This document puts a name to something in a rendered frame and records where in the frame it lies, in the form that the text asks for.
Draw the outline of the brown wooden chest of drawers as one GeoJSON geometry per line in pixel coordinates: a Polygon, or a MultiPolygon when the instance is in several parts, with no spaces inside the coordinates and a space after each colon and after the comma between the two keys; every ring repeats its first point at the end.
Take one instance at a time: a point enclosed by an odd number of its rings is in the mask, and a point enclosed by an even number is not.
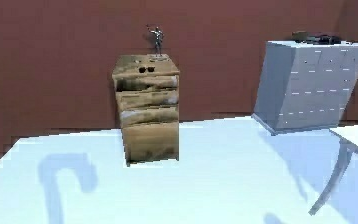
{"type": "Polygon", "coordinates": [[[127,165],[179,158],[180,71],[163,55],[122,55],[112,72],[127,165]]]}

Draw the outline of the white chest of drawers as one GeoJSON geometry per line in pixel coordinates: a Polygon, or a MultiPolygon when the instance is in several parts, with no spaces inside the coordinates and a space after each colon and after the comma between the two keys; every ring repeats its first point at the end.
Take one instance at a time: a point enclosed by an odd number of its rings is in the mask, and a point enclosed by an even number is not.
{"type": "Polygon", "coordinates": [[[268,41],[252,117],[271,134],[336,127],[358,80],[358,43],[268,41]]]}

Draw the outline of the dark object on white chest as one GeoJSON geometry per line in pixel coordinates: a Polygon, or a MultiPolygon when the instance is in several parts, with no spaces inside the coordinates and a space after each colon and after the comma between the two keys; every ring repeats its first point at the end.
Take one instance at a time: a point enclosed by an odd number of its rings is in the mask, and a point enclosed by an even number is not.
{"type": "Polygon", "coordinates": [[[306,31],[297,31],[293,32],[292,40],[296,43],[306,43],[306,44],[315,44],[315,45],[334,45],[340,44],[342,39],[338,36],[319,34],[312,35],[306,31]]]}

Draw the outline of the white table with grey leg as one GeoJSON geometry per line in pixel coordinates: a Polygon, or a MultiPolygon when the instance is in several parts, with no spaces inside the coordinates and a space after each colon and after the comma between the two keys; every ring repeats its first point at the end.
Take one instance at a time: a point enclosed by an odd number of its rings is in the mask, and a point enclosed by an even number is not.
{"type": "Polygon", "coordinates": [[[311,216],[325,205],[339,185],[351,162],[352,155],[358,155],[358,125],[330,128],[329,131],[339,138],[338,157],[328,183],[309,210],[311,216]]]}

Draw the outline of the grey metal figurine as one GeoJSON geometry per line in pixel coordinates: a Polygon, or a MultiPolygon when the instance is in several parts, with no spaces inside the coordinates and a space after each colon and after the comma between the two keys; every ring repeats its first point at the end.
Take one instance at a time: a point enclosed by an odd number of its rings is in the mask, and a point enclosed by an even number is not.
{"type": "Polygon", "coordinates": [[[146,28],[154,38],[153,58],[163,59],[164,55],[162,54],[162,43],[164,39],[164,32],[158,26],[156,26],[155,28],[151,28],[150,25],[146,25],[146,28]]]}

